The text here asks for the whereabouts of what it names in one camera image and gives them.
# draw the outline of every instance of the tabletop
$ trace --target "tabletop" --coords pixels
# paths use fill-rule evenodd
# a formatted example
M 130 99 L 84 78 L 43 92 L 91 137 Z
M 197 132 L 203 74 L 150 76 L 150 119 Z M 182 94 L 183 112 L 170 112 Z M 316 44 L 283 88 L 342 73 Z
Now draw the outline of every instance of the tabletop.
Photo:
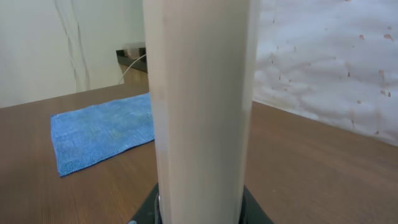
M 126 223 L 154 142 L 59 177 L 50 116 L 148 92 L 118 85 L 0 109 L 0 223 Z M 246 187 L 274 223 L 398 223 L 398 148 L 253 103 Z

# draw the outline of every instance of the white curtain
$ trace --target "white curtain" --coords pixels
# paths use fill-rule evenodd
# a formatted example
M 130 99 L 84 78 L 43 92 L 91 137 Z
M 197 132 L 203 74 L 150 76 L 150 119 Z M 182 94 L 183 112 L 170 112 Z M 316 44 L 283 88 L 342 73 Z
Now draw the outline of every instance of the white curtain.
M 262 0 L 254 100 L 398 145 L 398 1 Z

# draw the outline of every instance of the white cylindrical object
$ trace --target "white cylindrical object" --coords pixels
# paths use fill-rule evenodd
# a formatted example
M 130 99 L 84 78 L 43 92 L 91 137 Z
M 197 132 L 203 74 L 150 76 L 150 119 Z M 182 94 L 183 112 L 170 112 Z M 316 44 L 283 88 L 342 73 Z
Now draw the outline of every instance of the white cylindrical object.
M 238 223 L 258 0 L 144 0 L 165 224 Z

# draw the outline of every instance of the blue cloth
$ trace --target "blue cloth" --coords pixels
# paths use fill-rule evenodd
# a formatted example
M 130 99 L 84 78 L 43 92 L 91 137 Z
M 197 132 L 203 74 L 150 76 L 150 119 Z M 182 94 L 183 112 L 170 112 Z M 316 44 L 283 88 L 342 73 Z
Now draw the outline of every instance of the blue cloth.
M 152 141 L 150 95 L 53 115 L 51 138 L 61 177 Z

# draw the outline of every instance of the patterned fabric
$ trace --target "patterned fabric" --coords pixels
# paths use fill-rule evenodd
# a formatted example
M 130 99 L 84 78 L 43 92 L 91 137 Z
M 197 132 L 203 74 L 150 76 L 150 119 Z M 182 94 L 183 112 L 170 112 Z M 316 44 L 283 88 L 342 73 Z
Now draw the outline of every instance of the patterned fabric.
M 254 100 L 398 145 L 398 4 L 262 0 Z
M 51 137 L 60 176 L 152 141 L 150 95 L 53 115 Z

